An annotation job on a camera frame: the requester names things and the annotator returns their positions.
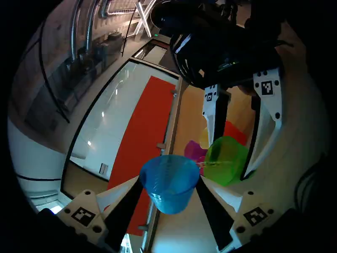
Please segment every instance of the table surface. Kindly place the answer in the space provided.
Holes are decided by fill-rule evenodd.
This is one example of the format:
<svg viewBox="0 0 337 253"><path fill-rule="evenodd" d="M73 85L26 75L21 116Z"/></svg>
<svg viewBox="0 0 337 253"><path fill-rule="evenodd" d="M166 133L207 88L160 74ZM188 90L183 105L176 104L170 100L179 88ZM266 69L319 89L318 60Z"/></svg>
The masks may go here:
<svg viewBox="0 0 337 253"><path fill-rule="evenodd" d="M284 112L280 138L253 177L222 190L239 195L250 190L257 191L264 202L284 213L294 206L294 188L300 176L318 161L322 152L327 151L329 125L320 93L307 73L305 47L286 23L282 25L279 39L294 44L294 48L277 48L285 67L285 75L281 79ZM228 91L232 93L232 99L227 120L240 131L250 134L254 121L250 98L238 88ZM173 154L183 155L190 140L199 141L206 127L206 120L201 115L203 96L203 90L192 86L184 91ZM270 120L266 127L267 136L273 125ZM152 252L166 251L216 252L216 243L196 191L183 212L177 215L160 214Z"/></svg>

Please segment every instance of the ceiling light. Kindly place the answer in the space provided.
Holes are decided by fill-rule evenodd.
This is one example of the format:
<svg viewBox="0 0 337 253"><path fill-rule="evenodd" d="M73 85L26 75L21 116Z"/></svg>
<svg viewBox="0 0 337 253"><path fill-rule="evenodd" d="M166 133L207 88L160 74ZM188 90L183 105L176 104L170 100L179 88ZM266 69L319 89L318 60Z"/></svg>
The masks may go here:
<svg viewBox="0 0 337 253"><path fill-rule="evenodd" d="M143 52L143 49L139 51L134 57L137 58L142 52Z"/></svg>
<svg viewBox="0 0 337 253"><path fill-rule="evenodd" d="M143 21L143 25L144 25L144 27L145 27L145 31L146 31L147 35L148 35L149 37L151 37L151 32L150 32L150 29L149 29L149 25L147 24L147 21L146 21L147 15L144 13L143 8L142 8L142 5L141 5L140 2L135 3L135 5L136 5L136 7L137 7L137 10L138 10L138 13L139 13L139 15L140 15L140 18L141 18L142 21Z"/></svg>
<svg viewBox="0 0 337 253"><path fill-rule="evenodd" d="M150 14L150 10L151 8L153 7L153 5L155 4L156 0L151 0L151 2L149 3L149 5L146 7L145 11L144 11L144 14L145 14L145 17L147 18L148 15ZM134 31L134 34L137 35L139 33L139 30L140 30L140 27L142 27L142 24L143 24L143 21L140 20L137 24L137 27Z"/></svg>

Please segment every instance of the orange wall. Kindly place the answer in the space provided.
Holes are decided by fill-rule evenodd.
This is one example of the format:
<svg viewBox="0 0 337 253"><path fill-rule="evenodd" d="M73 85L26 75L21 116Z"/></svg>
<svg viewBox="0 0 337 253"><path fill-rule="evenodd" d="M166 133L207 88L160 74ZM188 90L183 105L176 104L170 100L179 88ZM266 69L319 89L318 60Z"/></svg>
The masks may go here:
<svg viewBox="0 0 337 253"><path fill-rule="evenodd" d="M175 86L151 76L131 116L112 168L108 189L139 175L142 166L160 155ZM127 233L142 235L139 225L146 224L150 198L143 190Z"/></svg>

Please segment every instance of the green plastic cup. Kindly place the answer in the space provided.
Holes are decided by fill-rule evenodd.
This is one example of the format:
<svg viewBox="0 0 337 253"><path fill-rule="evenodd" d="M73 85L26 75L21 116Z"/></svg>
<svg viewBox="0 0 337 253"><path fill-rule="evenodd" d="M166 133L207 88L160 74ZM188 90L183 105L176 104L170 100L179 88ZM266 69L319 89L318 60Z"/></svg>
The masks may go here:
<svg viewBox="0 0 337 253"><path fill-rule="evenodd" d="M230 136L217 139L208 149L203 174L206 178L222 185L240 181L248 149Z"/></svg>

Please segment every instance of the blue plastic cup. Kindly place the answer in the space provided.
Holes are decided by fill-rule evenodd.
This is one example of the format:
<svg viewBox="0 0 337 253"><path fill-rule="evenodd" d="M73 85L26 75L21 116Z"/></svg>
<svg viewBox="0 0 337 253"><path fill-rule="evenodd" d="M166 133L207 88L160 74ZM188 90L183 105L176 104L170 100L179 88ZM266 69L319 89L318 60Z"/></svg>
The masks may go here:
<svg viewBox="0 0 337 253"><path fill-rule="evenodd" d="M165 214L183 211L199 179L199 167L183 156L167 155L149 160L140 181L155 206Z"/></svg>

